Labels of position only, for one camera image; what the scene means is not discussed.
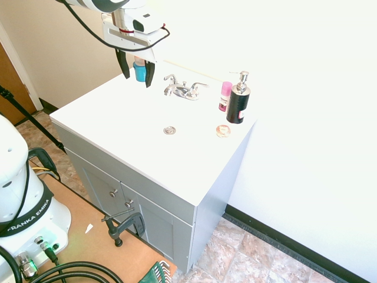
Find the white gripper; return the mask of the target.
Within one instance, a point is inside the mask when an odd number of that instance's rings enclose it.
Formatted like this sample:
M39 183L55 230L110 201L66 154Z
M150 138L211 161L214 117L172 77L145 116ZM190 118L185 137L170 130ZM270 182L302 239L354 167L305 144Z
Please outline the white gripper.
M102 30L104 41L123 49L128 49L128 53L144 59L145 65L145 86L151 86L156 65L158 62L156 53L150 46L158 40L158 31L149 34L135 31L134 33L126 34L113 24L112 16L102 14ZM130 78L130 68L128 66L126 53L122 50L115 49L118 64L126 79Z

